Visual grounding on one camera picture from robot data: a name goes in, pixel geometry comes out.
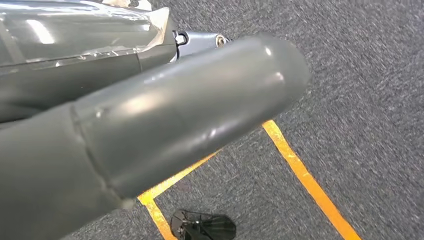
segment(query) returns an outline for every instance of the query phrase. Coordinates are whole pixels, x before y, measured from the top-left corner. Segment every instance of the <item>gray pipe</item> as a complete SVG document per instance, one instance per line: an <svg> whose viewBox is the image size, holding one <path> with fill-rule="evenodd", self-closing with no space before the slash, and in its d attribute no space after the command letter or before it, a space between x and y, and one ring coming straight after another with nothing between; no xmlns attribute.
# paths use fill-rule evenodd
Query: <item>gray pipe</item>
<svg viewBox="0 0 424 240"><path fill-rule="evenodd" d="M310 78L289 42L189 56L0 131L0 239L55 240L281 113Z"/></svg>

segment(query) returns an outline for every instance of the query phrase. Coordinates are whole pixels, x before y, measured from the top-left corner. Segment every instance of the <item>plastic wrap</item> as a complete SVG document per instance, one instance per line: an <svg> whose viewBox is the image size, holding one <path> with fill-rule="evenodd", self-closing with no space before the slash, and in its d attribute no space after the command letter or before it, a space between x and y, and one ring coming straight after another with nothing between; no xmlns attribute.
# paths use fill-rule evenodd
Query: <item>plastic wrap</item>
<svg viewBox="0 0 424 240"><path fill-rule="evenodd" d="M170 10L85 0L0 2L0 74L138 54L164 43Z"/></svg>

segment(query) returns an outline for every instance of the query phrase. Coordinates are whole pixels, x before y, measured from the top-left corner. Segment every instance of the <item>metal bolt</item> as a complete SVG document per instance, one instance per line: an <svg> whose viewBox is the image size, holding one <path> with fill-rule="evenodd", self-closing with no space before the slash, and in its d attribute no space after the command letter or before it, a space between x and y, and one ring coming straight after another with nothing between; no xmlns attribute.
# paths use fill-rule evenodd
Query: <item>metal bolt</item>
<svg viewBox="0 0 424 240"><path fill-rule="evenodd" d="M215 38L215 44L218 48L222 48L226 43L225 37L223 35L218 35Z"/></svg>
<svg viewBox="0 0 424 240"><path fill-rule="evenodd" d="M177 45L183 45L187 42L186 36L180 34L175 37L175 41Z"/></svg>

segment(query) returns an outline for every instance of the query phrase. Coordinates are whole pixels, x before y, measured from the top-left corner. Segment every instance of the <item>yellow floor marking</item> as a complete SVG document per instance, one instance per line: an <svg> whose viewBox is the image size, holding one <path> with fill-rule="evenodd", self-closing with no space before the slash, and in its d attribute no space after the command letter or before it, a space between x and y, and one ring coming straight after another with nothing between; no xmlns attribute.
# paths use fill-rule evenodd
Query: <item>yellow floor marking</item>
<svg viewBox="0 0 424 240"><path fill-rule="evenodd" d="M172 185L176 184L190 172L198 168L200 165L204 164L210 158L212 158L218 152L212 153L211 155L203 158L202 160L196 162L195 164L187 167L186 169L180 171L174 176L168 178L167 180L159 183L158 185L150 188L149 190L142 193L137 199L143 204L150 214L151 219L154 224L159 229L160 234L162 234L163 239L165 240L177 240L171 233L170 226L159 209L158 205L156 205L155 198L159 196L161 193L165 192L165 190L169 189Z"/></svg>
<svg viewBox="0 0 424 240"><path fill-rule="evenodd" d="M340 235L345 240L361 240L354 228L342 217L324 190L308 172L300 158L290 148L277 124L273 120L270 120L265 122L262 127L272 139L281 155L287 161L296 177L303 184Z"/></svg>
<svg viewBox="0 0 424 240"><path fill-rule="evenodd" d="M159 209L158 205L156 205L155 200L150 199L142 202L148 210L151 219L153 219L154 224L156 224L157 229L159 229L160 234L162 234L163 239L165 240L177 240L176 237L171 232L171 228Z"/></svg>

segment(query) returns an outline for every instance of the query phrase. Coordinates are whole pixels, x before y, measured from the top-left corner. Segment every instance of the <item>gray plastic part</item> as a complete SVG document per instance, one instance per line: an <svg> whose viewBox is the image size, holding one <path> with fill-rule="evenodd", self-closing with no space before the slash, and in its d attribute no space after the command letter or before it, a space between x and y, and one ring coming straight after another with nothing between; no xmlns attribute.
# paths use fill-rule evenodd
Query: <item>gray plastic part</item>
<svg viewBox="0 0 424 240"><path fill-rule="evenodd" d="M0 239L57 240L120 207L67 104L0 131Z"/></svg>
<svg viewBox="0 0 424 240"><path fill-rule="evenodd" d="M288 41L188 56L0 131L0 239L56 240L281 113L310 78Z"/></svg>
<svg viewBox="0 0 424 240"><path fill-rule="evenodd" d="M166 7L145 11L87 0L5 0L0 12L0 73L137 54L159 45L176 49Z"/></svg>
<svg viewBox="0 0 424 240"><path fill-rule="evenodd" d="M0 1L0 124L164 65L177 53L168 8Z"/></svg>
<svg viewBox="0 0 424 240"><path fill-rule="evenodd" d="M0 75L0 123L30 118L140 72L131 54Z"/></svg>
<svg viewBox="0 0 424 240"><path fill-rule="evenodd" d="M136 197L281 113L310 78L268 36L134 76L75 103L86 142L121 197Z"/></svg>

